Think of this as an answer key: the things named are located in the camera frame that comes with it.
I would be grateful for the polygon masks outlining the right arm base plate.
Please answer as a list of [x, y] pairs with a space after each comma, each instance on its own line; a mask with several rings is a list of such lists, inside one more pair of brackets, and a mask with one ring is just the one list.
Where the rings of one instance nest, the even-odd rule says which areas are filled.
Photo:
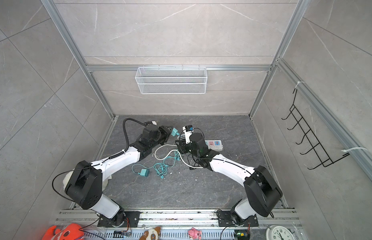
[[217, 210], [216, 215], [218, 218], [219, 226], [220, 227], [240, 227], [240, 226], [248, 226], [248, 227], [258, 227], [259, 222], [256, 215], [251, 215], [246, 219], [242, 219], [239, 215], [235, 212], [231, 211], [223, 211]]

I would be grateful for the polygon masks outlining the white multicolour power strip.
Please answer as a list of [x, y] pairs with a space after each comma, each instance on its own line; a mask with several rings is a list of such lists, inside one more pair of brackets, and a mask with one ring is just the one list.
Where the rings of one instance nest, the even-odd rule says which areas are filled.
[[[211, 150], [214, 150], [214, 151], [218, 151], [218, 152], [221, 152], [223, 150], [223, 143], [221, 140], [205, 140], [205, 143], [207, 144], [208, 148], [211, 149]], [[161, 149], [161, 148], [164, 148], [164, 147], [173, 147], [173, 149], [171, 149], [168, 154], [163, 157], [163, 158], [159, 158], [157, 156], [157, 152]], [[171, 145], [171, 144], [165, 144], [163, 146], [160, 146], [158, 147], [155, 152], [153, 153], [153, 156], [159, 160], [159, 161], [162, 161], [162, 160], [165, 160], [167, 159], [172, 153], [175, 154], [176, 158], [179, 160], [179, 161], [182, 161], [187, 167], [189, 168], [192, 168], [192, 169], [201, 169], [202, 167], [197, 167], [197, 166], [191, 166], [189, 164], [187, 164], [183, 157], [182, 157], [182, 154], [180, 153], [180, 151], [178, 150], [178, 146], [177, 145]]]

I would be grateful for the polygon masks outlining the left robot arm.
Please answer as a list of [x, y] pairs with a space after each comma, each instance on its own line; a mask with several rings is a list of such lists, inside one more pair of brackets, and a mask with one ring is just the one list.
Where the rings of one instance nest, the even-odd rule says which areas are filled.
[[[130, 143], [126, 130], [128, 121], [144, 127], [135, 142]], [[152, 153], [152, 150], [163, 146], [174, 135], [173, 127], [159, 126], [156, 122], [140, 122], [132, 118], [123, 120], [123, 133], [126, 147], [104, 159], [77, 163], [75, 168], [63, 174], [64, 199], [78, 204], [84, 210], [92, 210], [108, 219], [112, 225], [120, 226], [125, 221], [124, 208], [104, 195], [104, 185], [109, 178], [123, 168], [138, 163]]]

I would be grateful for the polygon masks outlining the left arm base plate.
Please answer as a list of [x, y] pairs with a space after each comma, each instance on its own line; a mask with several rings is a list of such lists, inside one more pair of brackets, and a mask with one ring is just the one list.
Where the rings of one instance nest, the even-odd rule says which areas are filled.
[[108, 219], [101, 215], [97, 227], [105, 228], [136, 228], [140, 219], [141, 212], [139, 211], [127, 211], [123, 213], [117, 213], [112, 219]]

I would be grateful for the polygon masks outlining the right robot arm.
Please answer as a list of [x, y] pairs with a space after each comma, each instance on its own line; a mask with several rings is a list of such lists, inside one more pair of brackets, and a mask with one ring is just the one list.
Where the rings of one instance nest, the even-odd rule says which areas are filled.
[[195, 132], [191, 125], [184, 126], [176, 141], [181, 154], [191, 154], [195, 168], [220, 173], [245, 188], [246, 199], [237, 202], [230, 210], [234, 224], [240, 225], [251, 216], [268, 217], [283, 197], [283, 192], [264, 166], [248, 167], [226, 158], [209, 148], [203, 133]]

